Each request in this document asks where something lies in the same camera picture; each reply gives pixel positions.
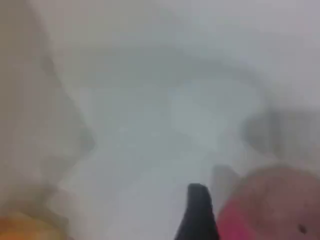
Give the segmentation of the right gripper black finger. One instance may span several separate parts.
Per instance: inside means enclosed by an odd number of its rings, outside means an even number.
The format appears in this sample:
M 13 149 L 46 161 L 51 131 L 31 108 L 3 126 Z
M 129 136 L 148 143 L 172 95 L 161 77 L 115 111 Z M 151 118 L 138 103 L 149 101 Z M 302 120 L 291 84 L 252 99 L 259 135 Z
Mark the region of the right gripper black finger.
M 175 240 L 219 240 L 208 188 L 200 183 L 187 187 L 186 208 L 174 237 Z

